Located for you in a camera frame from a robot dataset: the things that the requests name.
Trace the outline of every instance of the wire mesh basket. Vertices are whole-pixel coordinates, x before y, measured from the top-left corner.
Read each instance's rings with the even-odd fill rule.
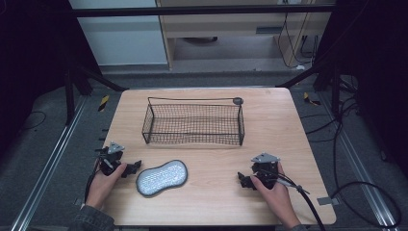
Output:
[[[242,145],[243,100],[148,97],[142,134],[146,143]]]

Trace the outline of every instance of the wall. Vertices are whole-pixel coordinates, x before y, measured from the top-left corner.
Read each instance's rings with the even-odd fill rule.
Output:
[[[156,7],[154,0],[70,0],[73,9]],[[167,64],[158,16],[78,18],[100,66]]]

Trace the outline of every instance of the person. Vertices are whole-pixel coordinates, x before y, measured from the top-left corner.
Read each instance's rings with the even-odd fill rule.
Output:
[[[101,212],[101,209],[125,169],[126,164],[121,164],[109,176],[104,175],[101,171],[96,172],[89,187],[88,199],[68,227],[69,231],[111,231],[115,229],[114,219]],[[278,169],[280,173],[284,174],[280,163]],[[269,190],[257,177],[251,176],[251,180],[270,210],[279,218],[287,230],[306,230],[294,212],[286,186],[276,183],[273,189]]]

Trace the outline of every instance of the human hand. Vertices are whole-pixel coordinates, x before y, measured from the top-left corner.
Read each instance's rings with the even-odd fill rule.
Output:
[[[278,170],[279,173],[285,174],[280,163],[278,163]],[[267,202],[268,207],[279,218],[286,229],[290,230],[300,224],[300,220],[293,210],[291,198],[289,197],[288,188],[286,188],[286,186],[276,182],[273,189],[269,190],[256,176],[251,176],[251,180],[255,188]]]
[[[100,170],[96,172],[92,183],[90,184],[88,199],[85,204],[97,210],[101,210],[106,198],[114,188],[117,179],[119,179],[121,174],[125,171],[126,166],[127,164],[122,163],[109,176],[105,175]]]

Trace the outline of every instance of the sleeve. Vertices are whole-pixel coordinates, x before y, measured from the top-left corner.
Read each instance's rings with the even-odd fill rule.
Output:
[[[303,224],[299,224],[291,229],[291,231],[307,231]]]
[[[113,231],[114,219],[99,210],[85,205],[79,211],[75,220],[69,225],[68,231]]]

